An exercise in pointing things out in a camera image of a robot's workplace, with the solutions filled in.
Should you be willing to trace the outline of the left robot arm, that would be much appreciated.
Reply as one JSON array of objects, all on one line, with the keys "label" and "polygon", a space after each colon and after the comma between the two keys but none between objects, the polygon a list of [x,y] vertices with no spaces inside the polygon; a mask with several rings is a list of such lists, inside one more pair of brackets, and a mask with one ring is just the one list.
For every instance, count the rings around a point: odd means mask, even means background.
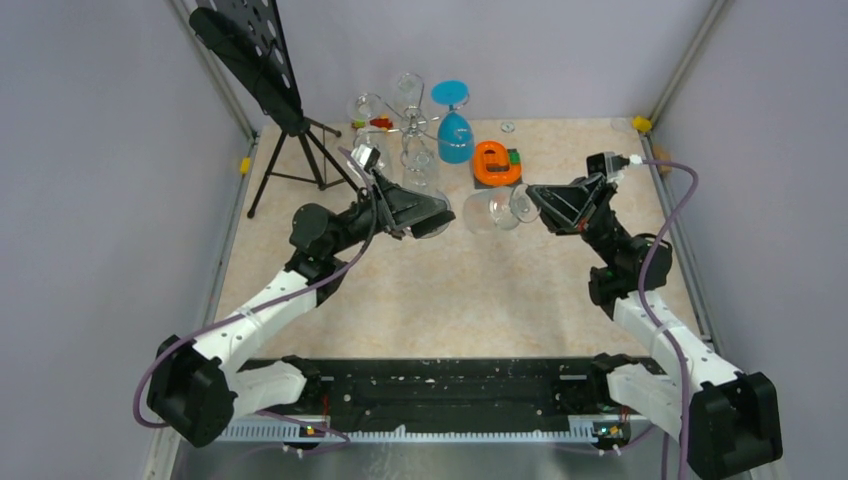
[{"label": "left robot arm", "polygon": [[293,255],[253,298],[225,319],[160,345],[133,400],[139,424],[153,425],[141,413],[147,407],[159,419],[156,427],[170,427],[204,447],[232,421],[269,407],[288,405],[302,414],[317,407],[321,388],[296,358],[252,369],[246,363],[285,326],[329,299],[376,235],[421,239],[456,217],[447,200],[406,189],[377,171],[363,179],[342,212],[317,203],[295,212]]}]

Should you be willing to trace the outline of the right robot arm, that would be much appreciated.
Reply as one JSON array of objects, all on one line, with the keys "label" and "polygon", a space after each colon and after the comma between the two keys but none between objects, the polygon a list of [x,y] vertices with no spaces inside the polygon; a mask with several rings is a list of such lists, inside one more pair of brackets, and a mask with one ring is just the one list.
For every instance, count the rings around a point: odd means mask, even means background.
[{"label": "right robot arm", "polygon": [[722,358],[671,312],[658,293],[673,263],[672,246],[653,234],[630,234],[601,174],[568,185],[531,185],[526,193],[549,232],[579,236],[604,265],[590,270],[592,303],[626,330],[668,375],[661,381],[623,354],[597,357],[586,385],[600,412],[626,406],[677,441],[683,471],[726,479],[782,458],[776,387]]}]

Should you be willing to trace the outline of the clear ribbed wine glass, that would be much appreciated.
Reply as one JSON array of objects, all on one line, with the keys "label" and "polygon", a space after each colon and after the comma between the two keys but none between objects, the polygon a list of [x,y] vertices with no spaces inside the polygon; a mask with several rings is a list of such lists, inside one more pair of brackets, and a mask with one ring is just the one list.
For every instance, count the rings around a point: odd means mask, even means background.
[{"label": "clear ribbed wine glass", "polygon": [[422,140],[422,136],[405,133],[402,136],[402,186],[406,189],[440,198],[437,158]]},{"label": "clear ribbed wine glass", "polygon": [[463,221],[475,234],[511,231],[535,221],[540,208],[527,193],[528,186],[503,186],[470,195],[463,204]]},{"label": "clear ribbed wine glass", "polygon": [[[384,115],[384,102],[376,94],[357,94],[348,105],[348,115],[352,120],[368,120]],[[367,144],[378,148],[381,152],[378,167],[380,172],[391,179],[393,177],[391,152],[388,146],[387,131],[375,127],[365,127],[355,130],[353,147]]]}]

